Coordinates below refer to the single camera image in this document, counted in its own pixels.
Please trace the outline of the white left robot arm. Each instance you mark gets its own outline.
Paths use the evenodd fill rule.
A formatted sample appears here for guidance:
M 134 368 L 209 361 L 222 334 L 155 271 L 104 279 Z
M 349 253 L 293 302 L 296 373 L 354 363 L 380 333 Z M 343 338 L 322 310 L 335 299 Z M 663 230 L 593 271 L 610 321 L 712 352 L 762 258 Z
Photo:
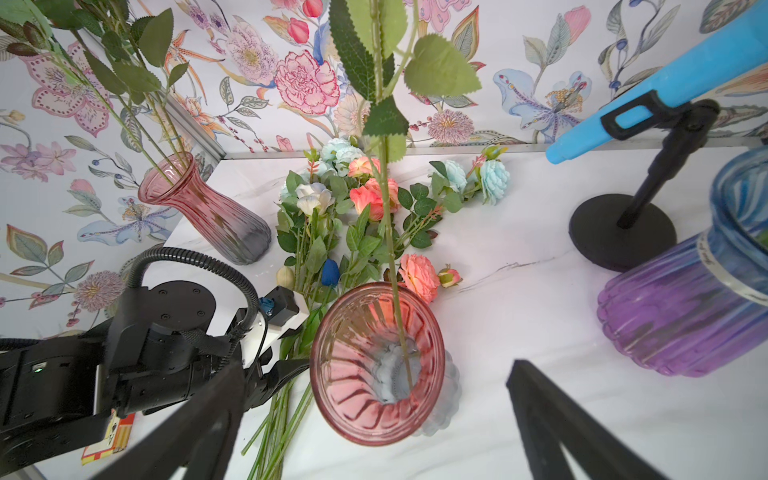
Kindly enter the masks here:
M 212 273 L 236 287 L 245 306 L 227 331 L 212 336 L 213 294 L 188 280 L 146 287 L 157 262 Z M 242 415 L 270 400 L 308 368 L 274 360 L 272 343 L 308 318 L 306 303 L 285 287 L 260 295 L 234 267 L 200 252 L 161 247 L 139 255 L 116 314 L 85 333 L 1 342 L 1 471 L 102 441 L 115 419 L 175 407 L 156 434 L 168 441 L 185 427 L 223 420 L 234 433 Z

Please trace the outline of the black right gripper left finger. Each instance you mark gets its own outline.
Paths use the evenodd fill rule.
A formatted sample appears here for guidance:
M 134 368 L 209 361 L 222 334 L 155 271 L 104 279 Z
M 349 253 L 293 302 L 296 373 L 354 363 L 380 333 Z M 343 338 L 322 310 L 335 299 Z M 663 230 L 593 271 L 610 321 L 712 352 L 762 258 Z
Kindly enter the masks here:
M 241 368 L 227 366 L 97 479 L 222 479 L 244 414 Z

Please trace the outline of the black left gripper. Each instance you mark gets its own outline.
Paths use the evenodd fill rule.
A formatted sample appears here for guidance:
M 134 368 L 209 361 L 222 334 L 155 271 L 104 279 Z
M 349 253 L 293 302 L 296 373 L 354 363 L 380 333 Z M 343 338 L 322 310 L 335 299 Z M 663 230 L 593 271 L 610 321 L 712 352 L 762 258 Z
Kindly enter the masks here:
M 214 357 L 197 356 L 175 373 L 150 372 L 122 380 L 122 413 L 152 414 L 184 402 L 214 376 Z M 278 360 L 264 373 L 258 359 L 245 370 L 245 410 L 264 405 L 283 387 L 309 369 L 308 359 Z

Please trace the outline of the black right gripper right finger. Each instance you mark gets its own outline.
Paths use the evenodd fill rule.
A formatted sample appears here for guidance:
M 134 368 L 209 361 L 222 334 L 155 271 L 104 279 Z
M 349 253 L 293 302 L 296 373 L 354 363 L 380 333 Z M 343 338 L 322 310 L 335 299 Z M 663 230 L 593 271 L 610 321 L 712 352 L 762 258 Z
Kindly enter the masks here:
M 572 479 L 566 453 L 590 479 L 665 477 L 530 361 L 513 363 L 506 387 L 533 478 Z

